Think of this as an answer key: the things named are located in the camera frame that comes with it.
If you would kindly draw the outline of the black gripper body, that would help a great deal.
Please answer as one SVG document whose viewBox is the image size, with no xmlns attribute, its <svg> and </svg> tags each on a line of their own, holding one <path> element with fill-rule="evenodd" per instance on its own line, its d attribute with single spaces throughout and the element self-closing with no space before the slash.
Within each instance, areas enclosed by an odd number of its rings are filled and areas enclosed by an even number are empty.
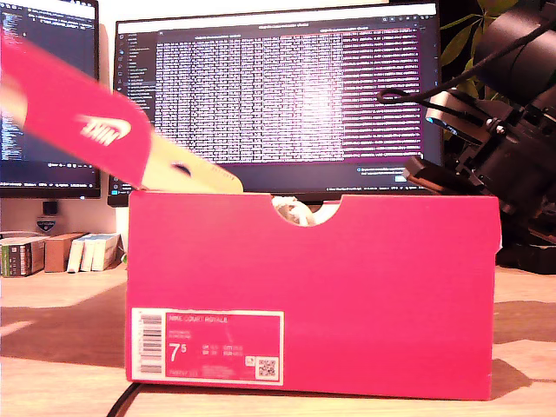
<svg viewBox="0 0 556 417">
<path fill-rule="evenodd" d="M 494 195 L 508 214 L 555 212 L 555 116 L 520 115 L 505 121 L 471 115 L 429 115 L 427 120 L 464 139 L 455 166 L 421 157 L 403 175 L 430 170 L 446 178 L 448 195 Z"/>
</svg>

